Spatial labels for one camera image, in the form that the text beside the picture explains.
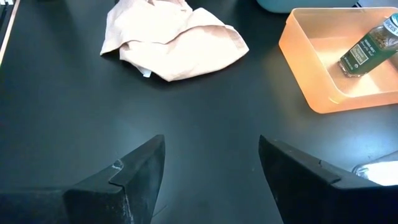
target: black table surface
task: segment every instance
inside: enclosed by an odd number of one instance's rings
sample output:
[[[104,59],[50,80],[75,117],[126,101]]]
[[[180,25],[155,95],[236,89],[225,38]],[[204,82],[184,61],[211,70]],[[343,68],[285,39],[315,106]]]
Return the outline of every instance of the black table surface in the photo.
[[[234,26],[250,51],[222,71],[167,83],[100,57],[113,2],[19,6],[0,69],[1,187],[75,184],[164,134],[153,223],[282,223],[260,134],[346,170],[397,150],[396,105],[309,108],[278,46],[286,14],[255,0],[188,1]]]

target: bottle label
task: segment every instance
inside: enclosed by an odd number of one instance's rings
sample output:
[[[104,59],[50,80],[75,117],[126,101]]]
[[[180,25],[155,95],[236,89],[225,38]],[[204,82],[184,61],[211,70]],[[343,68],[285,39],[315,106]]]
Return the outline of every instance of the bottle label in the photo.
[[[340,60],[348,73],[364,75],[395,52],[395,50],[381,49],[371,35],[366,34]]]
[[[390,18],[383,22],[384,28],[386,28],[391,34],[398,36],[398,14],[394,13]]]

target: beige cloth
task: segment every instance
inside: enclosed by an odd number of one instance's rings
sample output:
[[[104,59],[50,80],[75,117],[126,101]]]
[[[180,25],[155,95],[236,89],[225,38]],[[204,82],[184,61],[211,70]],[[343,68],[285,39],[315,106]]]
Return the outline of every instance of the beige cloth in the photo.
[[[115,49],[144,76],[167,81],[220,70],[249,51],[233,27],[185,0],[120,0],[108,13],[101,55]]]

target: green bottle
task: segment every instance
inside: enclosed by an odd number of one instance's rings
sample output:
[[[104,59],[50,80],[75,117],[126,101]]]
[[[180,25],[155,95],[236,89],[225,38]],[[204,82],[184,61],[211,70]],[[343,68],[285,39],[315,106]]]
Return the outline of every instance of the green bottle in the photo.
[[[347,77],[361,77],[398,51],[398,13],[371,29],[345,53],[339,66]]]

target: white label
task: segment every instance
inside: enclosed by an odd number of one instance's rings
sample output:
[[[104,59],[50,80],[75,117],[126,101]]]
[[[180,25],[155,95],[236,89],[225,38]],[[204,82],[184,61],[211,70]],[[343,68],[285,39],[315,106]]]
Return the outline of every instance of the white label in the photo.
[[[398,36],[398,27],[391,21],[390,18],[383,22],[383,26],[391,33]]]
[[[362,65],[367,61],[369,58],[366,56],[365,52],[363,52],[362,48],[357,44],[351,50],[351,54],[354,56],[355,60]]]

